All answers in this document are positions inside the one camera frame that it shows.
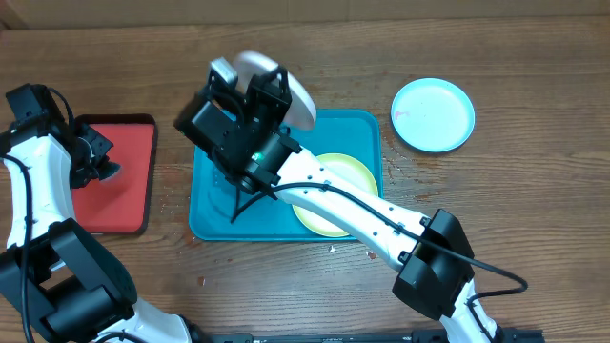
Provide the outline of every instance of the plate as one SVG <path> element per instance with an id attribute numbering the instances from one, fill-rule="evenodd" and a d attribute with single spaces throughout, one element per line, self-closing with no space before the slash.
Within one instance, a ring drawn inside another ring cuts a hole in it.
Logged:
<path id="1" fill-rule="evenodd" d="M 392 103 L 392 124 L 408 145 L 420 151 L 459 148 L 475 128 L 475 108 L 451 82 L 424 78 L 402 88 Z"/>
<path id="2" fill-rule="evenodd" d="M 343 153 L 325 153 L 318 156 L 317 159 L 320 160 L 326 168 L 347 180 L 352 185 L 369 194 L 375 196 L 379 195 L 377 183 L 371 174 L 371 171 L 369 171 L 362 162 L 352 156 Z M 332 224 L 313 212 L 294 205 L 293 209 L 295 210 L 298 220 L 300 220 L 307 229 L 317 234 L 326 237 L 343 237 L 348 235 L 348 233 L 337 225 Z"/>

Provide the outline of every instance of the wood grain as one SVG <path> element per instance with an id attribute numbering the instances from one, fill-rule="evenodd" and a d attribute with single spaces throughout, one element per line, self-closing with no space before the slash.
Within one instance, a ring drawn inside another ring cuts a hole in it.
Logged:
<path id="1" fill-rule="evenodd" d="M 608 14 L 610 0 L 0 0 L 14 30 Z"/>
<path id="2" fill-rule="evenodd" d="M 391 293 L 395 273 L 359 243 L 208 243 L 188 227 L 193 145 L 173 118 L 208 62 L 259 50 L 286 65 L 320 108 L 372 112 L 386 197 L 460 218 L 478 258 L 531 289 L 485 301 L 500 325 L 550 342 L 607 341 L 610 329 L 610 21 L 607 17 L 0 32 L 0 90 L 61 90 L 76 113 L 152 114 L 159 144 L 150 224 L 99 238 L 140 295 L 211 333 L 399 333 L 437 324 Z M 395 138 L 396 92 L 420 77 L 462 87 L 477 127 L 459 150 L 425 156 Z M 0 101 L 0 129 L 11 121 Z M 0 171 L 0 244 L 10 180 Z M 478 272 L 478 289 L 506 282 Z M 0 301 L 3 341 L 20 342 Z"/>

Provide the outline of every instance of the cable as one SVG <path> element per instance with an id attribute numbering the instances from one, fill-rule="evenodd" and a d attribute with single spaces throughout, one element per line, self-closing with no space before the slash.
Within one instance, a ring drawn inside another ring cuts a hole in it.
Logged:
<path id="1" fill-rule="evenodd" d="M 403 234 L 405 234 L 406 236 L 408 236 L 409 238 L 415 240 L 416 242 L 419 242 L 421 244 L 425 244 L 427 246 L 429 246 L 430 248 L 435 249 L 438 252 L 442 252 L 442 253 L 446 253 L 452 257 L 454 257 L 455 259 L 461 260 L 463 262 L 466 262 L 470 265 L 473 265 L 475 267 L 479 267 L 487 272 L 493 272 L 495 274 L 498 274 L 500 276 L 504 276 L 506 278 L 509 278 L 513 281 L 516 281 L 520 284 L 519 287 L 514 288 L 514 289 L 508 289 L 508 290 L 501 290 L 501 291 L 493 291 L 493 292 L 484 292 L 484 293 L 478 293 L 475 294 L 473 296 L 471 296 L 468 301 L 467 301 L 467 306 L 470 310 L 470 313 L 473 315 L 473 317 L 475 318 L 475 320 L 477 321 L 478 326 L 480 327 L 481 331 L 485 334 L 485 336 L 487 337 L 487 339 L 489 339 L 490 342 L 493 342 L 494 339 L 492 338 L 492 335 L 489 333 L 489 331 L 487 330 L 487 328 L 485 328 L 485 326 L 483 326 L 482 322 L 480 321 L 480 318 L 478 318 L 477 313 L 475 312 L 475 306 L 474 306 L 474 302 L 478 299 L 484 298 L 484 297 L 492 297 L 492 296 L 500 296 L 500 295 L 508 295 L 508 294 L 517 294 L 517 293 L 522 293 L 525 292 L 527 290 L 527 281 L 525 281 L 525 279 L 523 279 L 522 277 L 512 273 L 512 272 L 508 272 L 505 271 L 503 269 L 500 269 L 498 267 L 489 265 L 487 263 L 478 261 L 474 258 L 470 258 L 467 256 L 464 256 L 460 253 L 454 252 L 452 250 L 449 250 L 443 246 L 438 245 L 437 243 L 431 242 L 425 238 L 422 238 L 412 232 L 407 231 L 406 229 L 404 229 L 402 226 L 398 225 L 397 223 L 393 222 L 392 220 L 390 220 L 388 217 L 386 217 L 385 215 L 381 214 L 379 211 L 375 210 L 374 208 L 372 208 L 371 206 L 369 206 L 368 204 L 366 204 L 365 202 L 363 202 L 362 200 L 356 198 L 355 196 L 349 194 L 348 192 L 337 188 L 335 186 L 331 186 L 329 184 L 321 184 L 321 183 L 316 183 L 316 182 L 294 182 L 294 183 L 290 183 L 290 184 L 285 184 L 285 185 L 280 185 L 280 186 L 276 186 L 273 188 L 270 188 L 264 192 L 260 192 L 259 194 L 255 195 L 253 198 L 251 198 L 250 200 L 248 200 L 241 208 L 239 208 L 237 211 L 235 211 L 234 216 L 231 218 L 231 223 L 233 223 L 237 217 L 242 214 L 244 211 L 246 211 L 250 206 L 252 206 L 253 203 L 255 203 L 256 201 L 262 199 L 265 196 L 268 196 L 274 192 L 279 192 L 279 191 L 283 191 L 283 190 L 288 190 L 288 189 L 292 189 L 292 188 L 317 188 L 317 189 L 322 189 L 324 191 L 330 191 L 330 192 L 334 192 L 337 193 L 339 195 L 344 196 L 345 198 L 351 200 L 352 202 L 356 203 L 358 206 L 362 207 L 364 210 L 366 210 L 367 212 L 369 212 L 370 214 L 374 215 L 375 217 L 377 217 L 378 219 L 380 219 L 382 222 L 384 222 L 386 225 L 390 226 L 392 229 L 401 232 Z"/>
<path id="2" fill-rule="evenodd" d="M 28 173 L 28 167 L 20 160 L 4 155 L 2 158 L 16 164 L 21 173 L 23 173 L 24 181 L 26 182 L 26 232 L 21 251 L 21 323 L 23 324 L 23 332 L 26 335 L 28 343 L 34 343 L 34 337 L 31 334 L 30 326 L 30 308 L 28 307 L 28 273 L 30 264 L 30 242 L 31 232 L 33 231 L 33 199 L 31 194 L 31 179 Z"/>
<path id="3" fill-rule="evenodd" d="M 123 341 L 124 339 L 130 340 L 133 343 L 146 343 L 145 341 L 143 341 L 142 339 L 128 334 L 126 332 L 120 332 L 120 333 L 108 333 L 107 335 L 103 336 L 100 340 L 95 341 L 95 343 L 104 343 L 104 342 L 108 342 L 109 340 L 113 339 L 113 338 L 118 338 L 119 341 Z"/>
<path id="4" fill-rule="evenodd" d="M 54 88 L 48 88 L 48 90 L 50 92 L 52 92 L 53 94 L 59 96 L 59 98 L 61 99 L 61 101 L 64 102 L 64 106 L 66 106 L 66 113 L 68 114 L 68 126 L 70 127 L 70 130 L 74 131 L 74 113 L 72 113 L 72 109 L 70 108 L 70 105 L 68 105 L 68 100 L 66 100 L 66 98 L 64 97 L 64 95 L 62 95 L 59 91 L 57 91 Z"/>

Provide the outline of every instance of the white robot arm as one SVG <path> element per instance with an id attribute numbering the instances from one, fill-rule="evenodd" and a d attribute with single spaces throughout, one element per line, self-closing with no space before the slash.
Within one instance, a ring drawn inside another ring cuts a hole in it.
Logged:
<path id="1" fill-rule="evenodd" d="M 112 143 L 87 125 L 69 127 L 42 85 L 24 85 L 7 98 L 16 121 L 0 134 L 0 158 L 10 173 L 13 221 L 0 255 L 0 293 L 22 312 L 20 278 L 27 269 L 29 322 L 49 342 L 105 341 L 113 333 L 119 336 L 109 341 L 204 342 L 195 325 L 138 298 L 123 265 L 75 221 L 71 186 L 112 170 L 105 157 Z M 20 258 L 25 254 L 28 268 Z M 73 276 L 48 290 L 39 287 L 61 268 Z"/>
<path id="2" fill-rule="evenodd" d="M 332 185 L 362 200 L 393 222 L 399 223 L 409 232 L 422 235 L 425 230 L 421 219 L 427 218 L 427 216 L 401 208 L 362 191 L 325 168 L 308 150 L 303 149 L 299 153 L 292 153 L 277 174 L 281 177 L 277 186 L 299 182 Z M 288 204 L 314 212 L 339 226 L 371 248 L 377 256 L 397 272 L 401 272 L 404 267 L 402 255 L 405 252 L 410 254 L 417 244 L 414 239 L 396 232 L 381 219 L 335 192 L 303 187 L 278 191 L 275 195 Z M 452 343 L 489 343 L 489 339 L 480 330 L 466 305 L 468 298 L 473 295 L 475 295 L 475 281 L 471 279 L 461 288 L 454 304 L 453 314 L 450 317 L 443 315 L 439 320 Z M 487 331 L 495 335 L 496 322 L 485 314 L 477 300 L 475 311 Z"/>

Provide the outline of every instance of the yellow plate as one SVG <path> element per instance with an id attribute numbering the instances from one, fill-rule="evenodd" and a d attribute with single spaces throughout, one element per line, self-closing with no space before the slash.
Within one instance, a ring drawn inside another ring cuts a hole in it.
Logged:
<path id="1" fill-rule="evenodd" d="M 352 156 L 342 153 L 325 153 L 317 157 L 327 168 L 361 190 L 379 196 L 377 182 L 368 168 Z M 337 225 L 330 223 L 317 214 L 293 206 L 296 217 L 305 227 L 326 237 L 343 237 L 348 235 Z"/>

